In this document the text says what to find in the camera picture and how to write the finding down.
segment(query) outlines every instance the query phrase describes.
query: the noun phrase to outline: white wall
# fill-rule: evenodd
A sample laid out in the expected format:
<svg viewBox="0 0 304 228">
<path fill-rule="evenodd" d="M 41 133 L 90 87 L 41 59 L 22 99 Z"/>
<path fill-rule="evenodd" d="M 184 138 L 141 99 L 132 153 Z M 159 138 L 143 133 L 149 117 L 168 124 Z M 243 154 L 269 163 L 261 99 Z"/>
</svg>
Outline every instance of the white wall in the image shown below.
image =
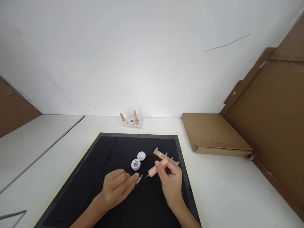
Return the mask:
<svg viewBox="0 0 304 228">
<path fill-rule="evenodd" d="M 0 75 L 43 114 L 218 113 L 303 8 L 303 0 L 2 0 Z"/>
</svg>

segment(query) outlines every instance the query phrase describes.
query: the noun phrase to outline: black mat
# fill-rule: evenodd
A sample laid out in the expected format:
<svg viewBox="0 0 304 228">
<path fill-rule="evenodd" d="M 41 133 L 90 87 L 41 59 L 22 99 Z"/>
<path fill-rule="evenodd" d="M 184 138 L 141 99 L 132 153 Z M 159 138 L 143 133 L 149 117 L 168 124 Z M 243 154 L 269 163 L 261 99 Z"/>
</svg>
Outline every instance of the black mat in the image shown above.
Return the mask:
<svg viewBox="0 0 304 228">
<path fill-rule="evenodd" d="M 100 133 L 35 228 L 69 227 L 101 192 L 107 173 L 120 168 L 131 175 L 136 172 L 131 162 L 140 151 L 146 153 L 146 159 L 137 172 L 147 175 L 154 161 L 160 160 L 153 154 L 156 147 L 180 161 L 182 195 L 200 223 L 177 136 Z M 106 213 L 95 227 L 167 228 L 180 224 L 166 203 L 159 176 L 155 175 L 142 179 L 126 200 Z"/>
</svg>

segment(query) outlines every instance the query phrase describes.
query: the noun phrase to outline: finger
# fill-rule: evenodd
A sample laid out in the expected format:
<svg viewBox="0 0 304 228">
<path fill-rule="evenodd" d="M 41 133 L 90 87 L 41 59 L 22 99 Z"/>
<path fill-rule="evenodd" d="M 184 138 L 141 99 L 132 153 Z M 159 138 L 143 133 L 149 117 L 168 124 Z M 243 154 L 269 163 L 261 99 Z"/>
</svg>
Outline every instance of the finger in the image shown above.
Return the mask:
<svg viewBox="0 0 304 228">
<path fill-rule="evenodd" d="M 134 189 L 135 185 L 136 185 L 136 181 L 138 178 L 136 178 L 130 185 L 129 187 L 127 187 L 127 189 L 124 191 L 123 195 L 122 195 L 122 200 L 125 200 L 128 195 L 132 192 L 132 190 Z"/>
<path fill-rule="evenodd" d="M 116 177 L 112 182 L 111 182 L 111 188 L 115 189 L 118 187 L 121 183 L 125 182 L 131 175 L 128 173 L 122 173 L 118 177 Z"/>
<path fill-rule="evenodd" d="M 166 181 L 168 176 L 166 174 L 165 168 L 161 165 L 159 161 L 155 161 L 155 167 L 161 181 Z"/>
<path fill-rule="evenodd" d="M 111 176 L 110 176 L 110 179 L 111 180 L 114 180 L 116 177 L 118 177 L 120 174 L 122 173 L 126 173 L 126 171 L 124 171 L 123 169 L 119 169 L 117 172 L 113 173 Z"/>
<path fill-rule="evenodd" d="M 170 169 L 171 174 L 178 175 L 181 173 L 181 168 L 173 162 L 168 162 L 167 168 Z"/>
<path fill-rule="evenodd" d="M 125 182 L 121 183 L 117 188 L 113 190 L 115 195 L 122 195 L 125 190 L 139 177 L 138 173 L 135 173 L 133 176 L 129 177 Z"/>
<path fill-rule="evenodd" d="M 109 172 L 107 175 L 111 176 L 113 175 L 114 173 L 120 171 L 120 170 L 123 170 L 123 169 L 116 169 L 116 170 L 113 170 L 112 172 Z"/>
</svg>

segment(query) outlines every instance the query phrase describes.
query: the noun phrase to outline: right hand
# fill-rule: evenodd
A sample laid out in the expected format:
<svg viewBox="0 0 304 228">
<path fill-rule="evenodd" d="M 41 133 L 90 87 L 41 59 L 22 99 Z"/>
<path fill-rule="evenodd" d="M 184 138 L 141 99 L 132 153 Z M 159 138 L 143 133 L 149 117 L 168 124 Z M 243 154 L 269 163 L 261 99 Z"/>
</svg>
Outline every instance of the right hand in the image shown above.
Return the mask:
<svg viewBox="0 0 304 228">
<path fill-rule="evenodd" d="M 165 167 L 163 167 L 159 161 L 155 161 L 155 166 L 161 179 L 162 191 L 171 210 L 184 204 L 183 196 L 181 194 L 181 168 L 171 161 L 169 161 Z M 170 169 L 171 174 L 166 174 L 166 167 Z"/>
</svg>

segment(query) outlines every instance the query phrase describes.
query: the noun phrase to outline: round container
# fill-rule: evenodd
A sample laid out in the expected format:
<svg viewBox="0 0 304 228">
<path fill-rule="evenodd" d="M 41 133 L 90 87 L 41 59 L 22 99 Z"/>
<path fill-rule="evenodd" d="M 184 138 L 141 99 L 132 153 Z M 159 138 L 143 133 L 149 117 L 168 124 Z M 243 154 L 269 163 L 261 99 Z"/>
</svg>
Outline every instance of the round container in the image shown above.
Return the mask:
<svg viewBox="0 0 304 228">
<path fill-rule="evenodd" d="M 134 170 L 134 171 L 137 171 L 139 170 L 140 168 L 140 160 L 138 159 L 134 159 L 131 163 L 131 168 Z"/>
<path fill-rule="evenodd" d="M 145 152 L 141 151 L 141 152 L 139 152 L 139 153 L 137 154 L 137 159 L 140 160 L 141 162 L 142 162 L 143 160 L 145 160 L 145 158 L 146 158 Z"/>
</svg>

